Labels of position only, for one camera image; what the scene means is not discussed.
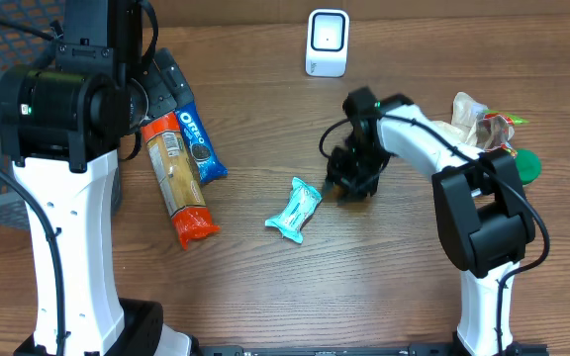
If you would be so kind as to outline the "teal snack packet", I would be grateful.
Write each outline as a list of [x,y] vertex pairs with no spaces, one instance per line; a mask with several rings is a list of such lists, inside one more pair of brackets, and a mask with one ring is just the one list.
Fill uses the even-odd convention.
[[285,238],[301,244],[304,240],[302,226],[322,199],[316,188],[294,177],[288,204],[280,214],[267,219],[264,225],[277,228]]

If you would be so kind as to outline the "red snack packet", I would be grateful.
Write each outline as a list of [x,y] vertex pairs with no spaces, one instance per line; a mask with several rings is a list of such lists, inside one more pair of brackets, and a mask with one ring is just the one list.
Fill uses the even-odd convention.
[[184,250],[191,240],[206,238],[220,227],[202,195],[197,167],[174,113],[154,119],[142,136],[171,222]]

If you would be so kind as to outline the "blue Oreo cookie pack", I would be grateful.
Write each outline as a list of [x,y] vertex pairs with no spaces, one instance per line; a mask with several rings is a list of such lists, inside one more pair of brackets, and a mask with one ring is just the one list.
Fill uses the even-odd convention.
[[220,161],[201,122],[194,101],[175,110],[184,142],[193,158],[202,185],[228,175],[227,167]]

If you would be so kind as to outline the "beige paper bag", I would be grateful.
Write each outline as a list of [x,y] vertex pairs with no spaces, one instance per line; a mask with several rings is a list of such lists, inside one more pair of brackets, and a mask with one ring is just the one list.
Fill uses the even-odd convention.
[[434,121],[433,123],[448,136],[476,146],[478,143],[477,123],[484,117],[488,107],[476,102],[465,92],[458,92],[452,103],[452,119],[450,123]]

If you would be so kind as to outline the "green snack packet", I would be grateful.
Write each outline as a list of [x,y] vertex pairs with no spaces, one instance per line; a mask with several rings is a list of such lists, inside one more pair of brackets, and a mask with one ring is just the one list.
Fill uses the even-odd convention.
[[476,145],[484,151],[502,148],[512,157],[517,151],[511,140],[515,135],[515,126],[528,124],[528,120],[510,113],[486,110],[480,113],[476,121]]

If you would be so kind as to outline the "green lid jar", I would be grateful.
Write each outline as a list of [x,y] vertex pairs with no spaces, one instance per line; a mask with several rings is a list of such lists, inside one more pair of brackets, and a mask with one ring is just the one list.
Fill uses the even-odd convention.
[[530,150],[520,149],[517,151],[515,163],[521,181],[524,185],[536,180],[542,171],[542,164],[539,157]]

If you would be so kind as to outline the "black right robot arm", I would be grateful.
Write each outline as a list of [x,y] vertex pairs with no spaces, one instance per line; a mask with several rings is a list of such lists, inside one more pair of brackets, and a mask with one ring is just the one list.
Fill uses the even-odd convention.
[[339,203],[373,196],[400,157],[432,185],[440,244],[460,272],[461,317],[449,355],[544,355],[510,328],[514,276],[533,242],[532,212],[514,159],[451,138],[403,94],[378,100],[367,87],[342,104],[352,131],[328,154],[323,192]]

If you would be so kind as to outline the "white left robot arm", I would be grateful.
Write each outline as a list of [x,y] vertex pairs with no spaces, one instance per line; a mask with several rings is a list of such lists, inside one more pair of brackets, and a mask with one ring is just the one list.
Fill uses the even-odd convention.
[[0,140],[24,199],[38,291],[21,355],[192,356],[198,341],[167,326],[157,302],[117,293],[112,193],[133,128],[131,86],[155,52],[146,1],[69,1],[50,64],[0,78]]

